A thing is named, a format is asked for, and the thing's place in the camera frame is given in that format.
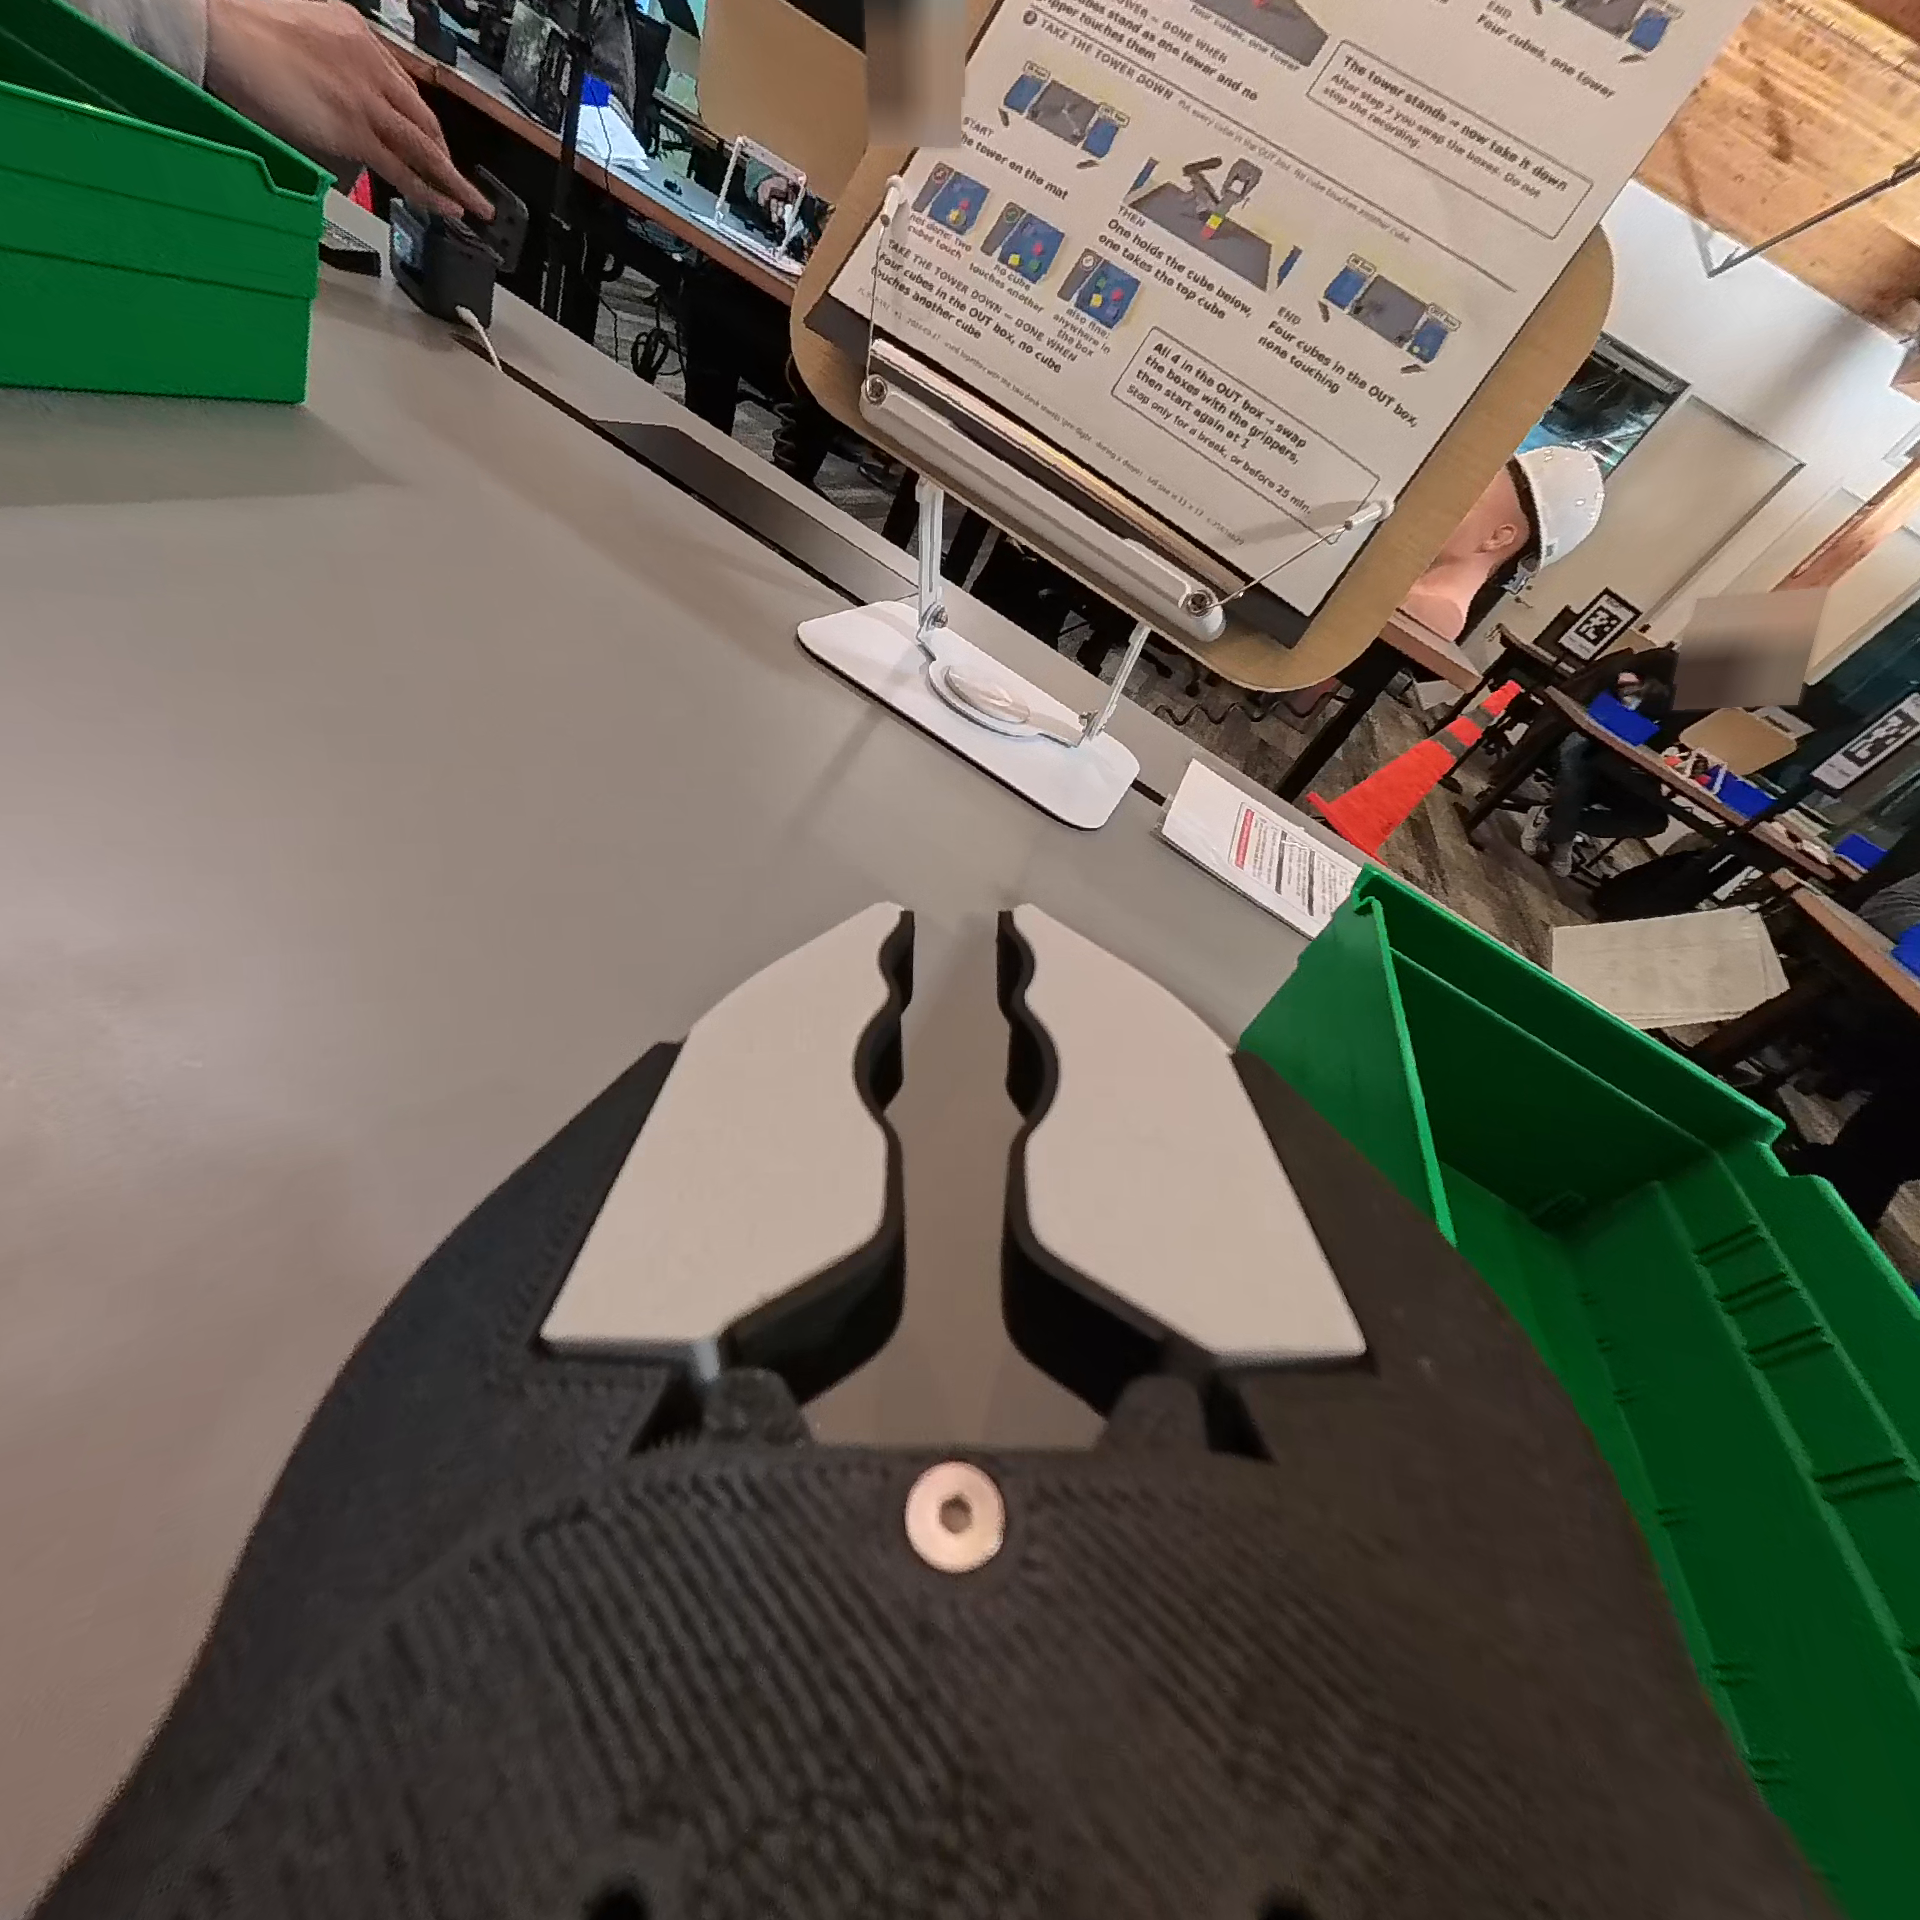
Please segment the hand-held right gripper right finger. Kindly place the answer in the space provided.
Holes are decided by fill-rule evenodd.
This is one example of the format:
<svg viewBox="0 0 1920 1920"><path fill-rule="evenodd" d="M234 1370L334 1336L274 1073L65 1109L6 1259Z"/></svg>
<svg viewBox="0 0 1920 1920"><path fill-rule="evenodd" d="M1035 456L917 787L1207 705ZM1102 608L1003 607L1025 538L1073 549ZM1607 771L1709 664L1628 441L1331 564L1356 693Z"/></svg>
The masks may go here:
<svg viewBox="0 0 1920 1920"><path fill-rule="evenodd" d="M1046 1379L1113 1415L1138 1381L1367 1359L1239 1056L1156 979L1021 904L999 915L1001 1316Z"/></svg>

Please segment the laminated paper sheet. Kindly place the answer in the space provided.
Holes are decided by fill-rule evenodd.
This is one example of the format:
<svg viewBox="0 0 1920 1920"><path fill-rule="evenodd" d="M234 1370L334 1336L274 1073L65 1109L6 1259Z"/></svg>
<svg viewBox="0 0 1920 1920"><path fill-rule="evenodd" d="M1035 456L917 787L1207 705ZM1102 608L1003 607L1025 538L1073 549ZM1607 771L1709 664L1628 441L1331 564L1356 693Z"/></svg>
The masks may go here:
<svg viewBox="0 0 1920 1920"><path fill-rule="evenodd" d="M1162 841L1306 939L1351 899L1363 860L1261 804L1201 759L1166 803Z"/></svg>

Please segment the document stand with white base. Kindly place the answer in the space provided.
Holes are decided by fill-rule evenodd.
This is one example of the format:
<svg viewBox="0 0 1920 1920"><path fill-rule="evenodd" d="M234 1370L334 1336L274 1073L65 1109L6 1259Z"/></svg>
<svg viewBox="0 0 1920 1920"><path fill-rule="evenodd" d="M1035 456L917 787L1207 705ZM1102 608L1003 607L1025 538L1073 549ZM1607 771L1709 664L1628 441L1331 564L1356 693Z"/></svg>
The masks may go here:
<svg viewBox="0 0 1920 1920"><path fill-rule="evenodd" d="M1163 640L1253 690L1363 657L1595 345L1613 265L1597 224L1404 498L1340 523L1374 539L1284 635L1253 583L1222 591L1121 538L1113 497L1084 517L1084 491L1049 484L1012 427L971 435L945 412L957 392L940 395L917 361L887 344L853 354L809 322L855 242L895 217L910 155L961 144L970 57L997 8L866 4L871 147L803 274L791 345L821 402L915 473L918 583L908 602L799 625L799 644L1058 824L1095 831L1138 777L1110 724L1142 647Z"/></svg>

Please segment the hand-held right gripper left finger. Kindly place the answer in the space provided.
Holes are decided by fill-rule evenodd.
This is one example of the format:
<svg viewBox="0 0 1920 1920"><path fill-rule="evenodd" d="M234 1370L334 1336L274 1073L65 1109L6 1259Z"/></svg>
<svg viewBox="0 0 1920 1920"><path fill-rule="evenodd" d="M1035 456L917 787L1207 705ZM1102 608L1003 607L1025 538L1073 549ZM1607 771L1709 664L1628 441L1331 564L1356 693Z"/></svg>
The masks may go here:
<svg viewBox="0 0 1920 1920"><path fill-rule="evenodd" d="M758 1370L807 1404L890 1343L913 972L913 912L874 904L687 1031L546 1311L546 1351L699 1386Z"/></svg>

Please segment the green plastic bin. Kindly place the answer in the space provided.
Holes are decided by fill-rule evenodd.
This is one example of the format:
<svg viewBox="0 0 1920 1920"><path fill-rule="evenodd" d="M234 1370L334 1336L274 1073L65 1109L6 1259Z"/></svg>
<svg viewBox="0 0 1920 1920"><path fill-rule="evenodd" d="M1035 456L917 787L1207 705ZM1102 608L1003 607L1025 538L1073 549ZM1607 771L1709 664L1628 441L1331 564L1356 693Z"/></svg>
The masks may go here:
<svg viewBox="0 0 1920 1920"><path fill-rule="evenodd" d="M5 4L5 387L305 402L330 187L83 12Z"/></svg>
<svg viewBox="0 0 1920 1920"><path fill-rule="evenodd" d="M1516 1315L1837 1909L1916 1916L1913 1290L1777 1117L1383 872L1242 1044Z"/></svg>

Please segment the pink mannequin head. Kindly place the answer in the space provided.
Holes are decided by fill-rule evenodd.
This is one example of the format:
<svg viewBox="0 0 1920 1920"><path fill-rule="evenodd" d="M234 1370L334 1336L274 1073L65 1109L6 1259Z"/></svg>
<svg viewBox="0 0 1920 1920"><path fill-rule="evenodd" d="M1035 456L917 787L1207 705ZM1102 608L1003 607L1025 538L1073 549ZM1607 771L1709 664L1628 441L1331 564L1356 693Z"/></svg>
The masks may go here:
<svg viewBox="0 0 1920 1920"><path fill-rule="evenodd" d="M1529 480L1514 459L1495 473L1453 536L1405 591L1398 612L1429 633L1455 640L1498 602L1535 541Z"/></svg>

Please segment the stack of white boards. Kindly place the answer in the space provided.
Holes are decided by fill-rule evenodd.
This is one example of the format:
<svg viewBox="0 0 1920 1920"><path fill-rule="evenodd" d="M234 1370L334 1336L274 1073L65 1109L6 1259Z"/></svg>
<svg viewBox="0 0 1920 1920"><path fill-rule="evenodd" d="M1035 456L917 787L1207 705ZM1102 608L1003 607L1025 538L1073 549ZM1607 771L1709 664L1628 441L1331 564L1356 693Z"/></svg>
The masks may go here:
<svg viewBox="0 0 1920 1920"><path fill-rule="evenodd" d="M1788 992L1751 905L1554 928L1549 975L1638 1031L1733 1023Z"/></svg>

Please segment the white hard hat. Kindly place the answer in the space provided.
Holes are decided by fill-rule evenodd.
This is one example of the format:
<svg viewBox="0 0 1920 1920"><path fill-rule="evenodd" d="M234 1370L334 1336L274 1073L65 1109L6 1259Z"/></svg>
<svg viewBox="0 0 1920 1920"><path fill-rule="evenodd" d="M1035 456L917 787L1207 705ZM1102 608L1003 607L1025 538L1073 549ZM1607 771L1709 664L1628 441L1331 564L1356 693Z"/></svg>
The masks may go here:
<svg viewBox="0 0 1920 1920"><path fill-rule="evenodd" d="M1509 471L1532 528L1525 571L1539 573L1595 532L1604 473L1595 456L1578 443L1522 449Z"/></svg>

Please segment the wooden top office table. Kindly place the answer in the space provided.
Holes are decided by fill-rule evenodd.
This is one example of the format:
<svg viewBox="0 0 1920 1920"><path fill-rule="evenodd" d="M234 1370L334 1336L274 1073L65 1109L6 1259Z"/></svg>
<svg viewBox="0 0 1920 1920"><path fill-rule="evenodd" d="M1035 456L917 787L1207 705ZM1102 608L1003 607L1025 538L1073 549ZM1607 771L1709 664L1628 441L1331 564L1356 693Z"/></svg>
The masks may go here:
<svg viewBox="0 0 1920 1920"><path fill-rule="evenodd" d="M1677 761L1654 752L1651 743L1666 727L1662 716L1649 721L1649 739L1622 736L1595 716L1594 705L1636 658L1602 657L1575 674L1548 677L1546 657L1539 647L1526 640L1510 640L1505 647L1500 666L1487 672L1487 681L1521 677L1522 695L1507 719L1514 724L1526 721L1526 727L1490 769L1477 801L1458 811L1460 831L1471 843L1479 841L1479 831L1495 813L1514 808L1526 779L1548 776L1557 767L1564 743L1579 736L1620 777L1638 779L1660 792L1663 825L1670 824L1673 813L1684 816L1693 831L1706 832L1711 849L1733 849L1727 857L1734 857L1742 872L1758 872L1772 860L1788 867L1796 877L1815 882L1852 885L1869 875L1862 863L1837 853L1815 832L1802 832L1793 825L1799 809L1796 799L1774 793L1718 763L1707 776L1692 777Z"/></svg>
<svg viewBox="0 0 1920 1920"><path fill-rule="evenodd" d="M414 43L414 24L404 4L383 4L370 25L421 89L438 93L446 103L462 103L498 128L502 137L540 154L551 165L559 162L559 135L549 132L524 112L484 66L466 57L446 64ZM758 249L739 224L721 220L716 199L705 187L669 184L657 167L645 176L628 178L587 154L573 155L572 170L583 185L621 207L630 217L674 233L684 244L718 260L735 279L777 299L781 308L794 307L799 277L777 267L772 255Z"/></svg>

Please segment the orange traffic cone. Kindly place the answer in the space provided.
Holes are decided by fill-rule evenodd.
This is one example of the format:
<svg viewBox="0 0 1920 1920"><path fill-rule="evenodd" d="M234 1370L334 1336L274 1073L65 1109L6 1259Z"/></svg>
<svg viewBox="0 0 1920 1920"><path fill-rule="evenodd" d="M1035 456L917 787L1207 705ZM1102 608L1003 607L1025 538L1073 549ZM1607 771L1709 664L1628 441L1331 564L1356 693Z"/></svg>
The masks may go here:
<svg viewBox="0 0 1920 1920"><path fill-rule="evenodd" d="M1420 739L1379 772L1361 779L1347 793L1326 801L1310 795L1310 811L1365 857L1379 857L1386 843L1429 801L1436 787L1453 776L1507 708L1521 698L1521 684L1509 680L1437 732Z"/></svg>

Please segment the black desk mat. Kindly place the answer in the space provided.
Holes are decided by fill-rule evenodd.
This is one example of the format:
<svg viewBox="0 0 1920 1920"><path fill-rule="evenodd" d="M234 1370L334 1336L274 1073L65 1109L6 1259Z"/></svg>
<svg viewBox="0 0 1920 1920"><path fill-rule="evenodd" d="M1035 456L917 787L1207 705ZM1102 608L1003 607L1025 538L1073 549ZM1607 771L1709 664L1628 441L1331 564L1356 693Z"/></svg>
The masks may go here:
<svg viewBox="0 0 1920 1920"><path fill-rule="evenodd" d="M667 421L602 419L569 399L557 378L540 363L525 363L508 345L497 352L506 376L527 394L724 520L743 527L756 523L766 515L787 512L819 520L831 508L827 497L791 482L787 473L739 443L722 445L718 439L709 441L694 435L687 426Z"/></svg>

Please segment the black charger box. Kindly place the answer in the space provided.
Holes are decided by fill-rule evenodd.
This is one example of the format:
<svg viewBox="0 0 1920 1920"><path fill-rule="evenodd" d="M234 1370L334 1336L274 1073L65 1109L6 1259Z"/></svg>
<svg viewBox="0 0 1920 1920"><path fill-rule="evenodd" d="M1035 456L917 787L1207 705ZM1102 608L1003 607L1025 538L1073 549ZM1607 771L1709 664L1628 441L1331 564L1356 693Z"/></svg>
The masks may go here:
<svg viewBox="0 0 1920 1920"><path fill-rule="evenodd" d="M390 274L433 321L491 328L498 258L491 223L470 224L402 196L390 202Z"/></svg>

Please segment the printed instruction sheet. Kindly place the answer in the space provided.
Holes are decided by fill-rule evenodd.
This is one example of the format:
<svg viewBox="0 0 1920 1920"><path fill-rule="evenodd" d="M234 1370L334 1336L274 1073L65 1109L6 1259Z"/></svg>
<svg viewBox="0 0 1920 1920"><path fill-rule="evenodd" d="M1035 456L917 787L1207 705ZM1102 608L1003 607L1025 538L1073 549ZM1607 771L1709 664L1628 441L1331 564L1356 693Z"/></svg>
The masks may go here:
<svg viewBox="0 0 1920 1920"><path fill-rule="evenodd" d="M1748 4L999 4L809 316L1293 635Z"/></svg>

